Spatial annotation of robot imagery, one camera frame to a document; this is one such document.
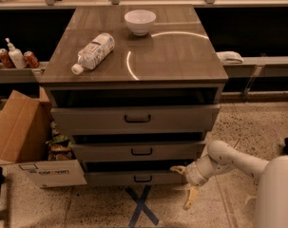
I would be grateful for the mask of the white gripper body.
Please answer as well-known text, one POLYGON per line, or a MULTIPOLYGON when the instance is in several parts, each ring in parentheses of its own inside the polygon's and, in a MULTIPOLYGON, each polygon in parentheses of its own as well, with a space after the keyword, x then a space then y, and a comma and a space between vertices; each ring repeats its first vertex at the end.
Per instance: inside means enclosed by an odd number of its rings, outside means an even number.
POLYGON ((203 186, 213 176, 214 168, 209 157, 203 157, 185 167, 185 178, 192 186, 203 186))

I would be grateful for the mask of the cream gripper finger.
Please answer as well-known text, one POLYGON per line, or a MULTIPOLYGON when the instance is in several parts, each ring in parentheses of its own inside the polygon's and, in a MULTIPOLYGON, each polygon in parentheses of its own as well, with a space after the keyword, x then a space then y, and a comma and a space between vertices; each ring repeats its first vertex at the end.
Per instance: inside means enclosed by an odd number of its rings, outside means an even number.
POLYGON ((170 170, 172 172, 177 172, 177 173, 179 173, 181 175, 183 175, 185 173, 185 167, 182 166, 182 165, 171 166, 170 170))
POLYGON ((199 194, 199 187, 198 186, 187 186, 185 189, 186 200, 183 205, 184 210, 189 210, 199 194))

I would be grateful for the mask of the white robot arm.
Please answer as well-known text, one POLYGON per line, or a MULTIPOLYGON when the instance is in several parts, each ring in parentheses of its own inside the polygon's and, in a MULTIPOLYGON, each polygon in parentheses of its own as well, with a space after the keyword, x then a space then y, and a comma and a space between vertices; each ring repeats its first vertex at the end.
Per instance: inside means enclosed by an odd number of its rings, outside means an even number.
POLYGON ((288 228, 288 155, 271 161, 245 153, 223 141, 207 145, 207 153, 187 166, 171 166, 170 170, 183 175, 187 199, 183 205, 188 210, 199 194, 199 188, 210 178, 239 169, 258 183, 254 215, 255 228, 288 228))

